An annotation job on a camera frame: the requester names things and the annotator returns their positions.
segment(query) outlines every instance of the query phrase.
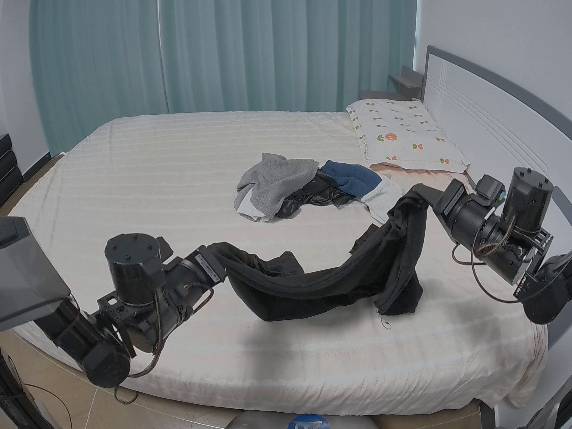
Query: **black shiny fabric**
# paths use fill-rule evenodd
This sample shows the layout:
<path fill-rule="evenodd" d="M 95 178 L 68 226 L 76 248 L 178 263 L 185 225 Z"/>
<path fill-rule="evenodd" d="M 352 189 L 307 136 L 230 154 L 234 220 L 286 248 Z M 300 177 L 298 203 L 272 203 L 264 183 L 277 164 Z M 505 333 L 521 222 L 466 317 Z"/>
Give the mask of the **black shiny fabric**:
<path fill-rule="evenodd" d="M 355 200 L 355 197 L 342 192 L 336 180 L 318 170 L 311 182 L 284 199 L 282 207 L 276 213 L 276 216 L 288 218 L 305 204 L 318 206 L 333 204 L 340 206 L 352 200 Z"/>
<path fill-rule="evenodd" d="M 304 273 L 286 251 L 270 261 L 229 243 L 208 248 L 226 268 L 234 291 L 265 321 L 299 319 L 377 296 L 382 315 L 413 313 L 423 293 L 415 265 L 423 248 L 427 203 L 412 190 L 370 227 L 340 267 Z"/>

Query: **blue knit garment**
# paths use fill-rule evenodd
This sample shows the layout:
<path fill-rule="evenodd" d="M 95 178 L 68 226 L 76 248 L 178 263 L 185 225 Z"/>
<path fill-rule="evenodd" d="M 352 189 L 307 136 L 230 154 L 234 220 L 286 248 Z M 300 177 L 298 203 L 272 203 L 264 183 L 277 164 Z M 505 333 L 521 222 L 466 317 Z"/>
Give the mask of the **blue knit garment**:
<path fill-rule="evenodd" d="M 362 165 L 327 161 L 321 170 L 336 180 L 342 192 L 357 198 L 373 191 L 382 182 L 377 173 Z"/>

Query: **blue round logo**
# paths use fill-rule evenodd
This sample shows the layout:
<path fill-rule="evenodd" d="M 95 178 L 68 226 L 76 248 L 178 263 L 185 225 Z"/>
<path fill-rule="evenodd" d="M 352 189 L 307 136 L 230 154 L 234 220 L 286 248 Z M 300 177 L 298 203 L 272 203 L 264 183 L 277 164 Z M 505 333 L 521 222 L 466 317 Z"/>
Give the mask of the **blue round logo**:
<path fill-rule="evenodd" d="M 330 429 L 330 426 L 319 415 L 300 415 L 290 421 L 288 429 Z"/>

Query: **wall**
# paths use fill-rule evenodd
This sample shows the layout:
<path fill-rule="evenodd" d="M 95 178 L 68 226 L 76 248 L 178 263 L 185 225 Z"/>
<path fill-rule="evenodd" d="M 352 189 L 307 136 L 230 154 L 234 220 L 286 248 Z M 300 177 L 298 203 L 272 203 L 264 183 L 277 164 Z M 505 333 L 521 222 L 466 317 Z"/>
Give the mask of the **wall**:
<path fill-rule="evenodd" d="M 29 18 L 30 0 L 0 0 L 0 133 L 10 134 L 22 173 L 48 152 L 32 85 Z"/>
<path fill-rule="evenodd" d="M 415 69 L 427 45 L 488 68 L 572 119 L 572 0 L 418 0 Z M 572 375 L 572 329 L 551 348 L 531 403 L 502 402 L 497 425 L 525 425 Z"/>

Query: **bed frame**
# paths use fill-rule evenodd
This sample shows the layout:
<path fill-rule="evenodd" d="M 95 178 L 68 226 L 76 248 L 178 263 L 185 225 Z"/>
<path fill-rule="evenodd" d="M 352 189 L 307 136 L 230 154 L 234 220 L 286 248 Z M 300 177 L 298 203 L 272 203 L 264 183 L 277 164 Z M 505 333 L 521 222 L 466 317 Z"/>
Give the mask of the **bed frame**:
<path fill-rule="evenodd" d="M 469 161 L 474 182 L 488 173 L 506 186 L 517 166 L 531 167 L 554 183 L 543 227 L 554 234 L 548 257 L 572 249 L 572 121 L 512 81 L 434 46 L 427 47 L 421 100 Z M 572 375 L 572 303 L 548 325 L 550 349 L 530 408 L 495 409 L 497 423 L 525 423 Z"/>

